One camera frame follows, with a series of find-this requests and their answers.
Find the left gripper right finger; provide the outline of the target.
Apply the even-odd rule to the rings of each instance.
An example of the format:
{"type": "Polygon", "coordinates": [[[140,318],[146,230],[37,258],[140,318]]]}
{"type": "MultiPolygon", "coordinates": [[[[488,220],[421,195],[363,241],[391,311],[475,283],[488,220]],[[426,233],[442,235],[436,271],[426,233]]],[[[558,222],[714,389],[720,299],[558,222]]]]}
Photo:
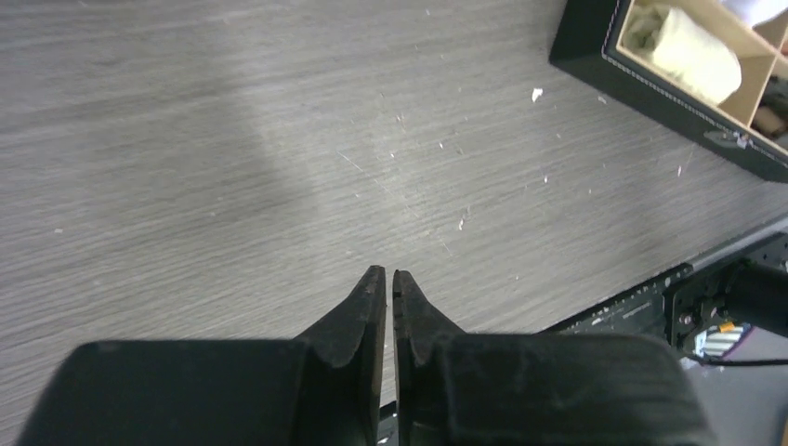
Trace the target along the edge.
{"type": "Polygon", "coordinates": [[[473,334],[392,281],[403,445],[714,445],[669,347],[630,334],[473,334]]]}

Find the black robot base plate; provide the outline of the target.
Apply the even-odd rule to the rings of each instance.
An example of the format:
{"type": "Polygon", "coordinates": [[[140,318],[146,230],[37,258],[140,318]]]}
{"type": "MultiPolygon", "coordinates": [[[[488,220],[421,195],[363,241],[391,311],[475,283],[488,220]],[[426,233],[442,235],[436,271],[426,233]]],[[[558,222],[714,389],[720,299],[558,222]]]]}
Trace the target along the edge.
{"type": "Polygon", "coordinates": [[[653,335],[685,358],[724,362],[750,331],[787,314],[787,231],[750,234],[547,327],[653,335]]]}

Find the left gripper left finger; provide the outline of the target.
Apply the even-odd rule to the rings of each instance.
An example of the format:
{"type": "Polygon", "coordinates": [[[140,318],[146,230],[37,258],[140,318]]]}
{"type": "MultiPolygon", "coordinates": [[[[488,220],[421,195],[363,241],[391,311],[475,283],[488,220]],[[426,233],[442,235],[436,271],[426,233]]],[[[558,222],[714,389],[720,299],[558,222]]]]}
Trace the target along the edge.
{"type": "Polygon", "coordinates": [[[104,340],[54,373],[21,445],[373,445],[386,273],[291,339],[104,340]]]}

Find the white black-trimmed underwear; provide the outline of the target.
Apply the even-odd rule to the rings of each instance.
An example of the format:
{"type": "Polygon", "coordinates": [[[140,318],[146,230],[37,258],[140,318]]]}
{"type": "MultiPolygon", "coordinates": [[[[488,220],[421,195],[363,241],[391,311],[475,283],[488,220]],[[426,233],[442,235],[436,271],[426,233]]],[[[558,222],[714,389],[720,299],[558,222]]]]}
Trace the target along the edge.
{"type": "Polygon", "coordinates": [[[720,0],[720,3],[750,28],[777,18],[787,9],[787,0],[720,0]]]}

